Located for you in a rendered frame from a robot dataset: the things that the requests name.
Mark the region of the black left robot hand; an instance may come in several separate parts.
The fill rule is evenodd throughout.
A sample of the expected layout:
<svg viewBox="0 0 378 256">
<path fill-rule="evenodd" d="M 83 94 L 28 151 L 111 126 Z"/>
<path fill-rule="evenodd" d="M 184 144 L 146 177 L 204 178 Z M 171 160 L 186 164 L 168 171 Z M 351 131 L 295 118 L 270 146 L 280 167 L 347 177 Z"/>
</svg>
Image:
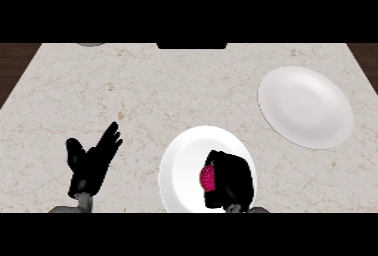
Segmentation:
<svg viewBox="0 0 378 256">
<path fill-rule="evenodd" d="M 94 147 L 84 150 L 75 138 L 66 140 L 68 166 L 72 171 L 68 196 L 80 193 L 94 196 L 100 190 L 108 168 L 122 144 L 118 124 L 112 122 Z"/>
</svg>

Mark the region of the matte white plate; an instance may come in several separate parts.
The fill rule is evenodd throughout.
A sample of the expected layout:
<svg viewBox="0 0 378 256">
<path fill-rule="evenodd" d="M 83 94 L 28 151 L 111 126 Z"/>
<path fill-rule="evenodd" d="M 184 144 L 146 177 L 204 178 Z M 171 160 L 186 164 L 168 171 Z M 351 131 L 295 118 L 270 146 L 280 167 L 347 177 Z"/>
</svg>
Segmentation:
<svg viewBox="0 0 378 256">
<path fill-rule="evenodd" d="M 353 111 L 335 83 L 316 71 L 283 66 L 258 85 L 258 106 L 279 135 L 308 149 L 331 149 L 348 139 Z"/>
</svg>

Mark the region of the pink cupcake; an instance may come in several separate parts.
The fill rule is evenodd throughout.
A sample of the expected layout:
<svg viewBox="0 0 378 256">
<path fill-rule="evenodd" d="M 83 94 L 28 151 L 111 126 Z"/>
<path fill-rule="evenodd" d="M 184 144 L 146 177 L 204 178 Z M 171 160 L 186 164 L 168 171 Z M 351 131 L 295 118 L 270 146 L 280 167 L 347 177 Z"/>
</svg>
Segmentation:
<svg viewBox="0 0 378 256">
<path fill-rule="evenodd" d="M 205 192 L 215 190 L 214 166 L 207 165 L 199 173 L 199 183 Z"/>
</svg>

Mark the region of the glossy white plate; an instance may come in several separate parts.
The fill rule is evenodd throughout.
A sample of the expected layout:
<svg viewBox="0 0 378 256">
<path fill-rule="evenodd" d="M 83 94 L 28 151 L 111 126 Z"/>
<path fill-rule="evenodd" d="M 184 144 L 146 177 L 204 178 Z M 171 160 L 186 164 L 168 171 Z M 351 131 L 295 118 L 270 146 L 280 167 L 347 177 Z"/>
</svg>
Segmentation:
<svg viewBox="0 0 378 256">
<path fill-rule="evenodd" d="M 161 159 L 158 185 L 165 210 L 170 213 L 223 213 L 205 207 L 199 173 L 211 150 L 223 151 L 246 160 L 255 177 L 252 158 L 238 137 L 215 126 L 196 126 L 171 141 Z"/>
</svg>

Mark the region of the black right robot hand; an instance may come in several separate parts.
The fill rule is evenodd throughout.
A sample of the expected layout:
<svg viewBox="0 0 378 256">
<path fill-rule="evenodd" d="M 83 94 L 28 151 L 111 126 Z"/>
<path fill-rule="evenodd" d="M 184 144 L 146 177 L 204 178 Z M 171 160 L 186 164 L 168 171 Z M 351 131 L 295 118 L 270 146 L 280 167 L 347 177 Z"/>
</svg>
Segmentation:
<svg viewBox="0 0 378 256">
<path fill-rule="evenodd" d="M 251 168 L 246 160 L 211 150 L 205 165 L 214 166 L 215 190 L 204 193 L 205 207 L 226 209 L 230 204 L 249 208 L 254 198 Z"/>
</svg>

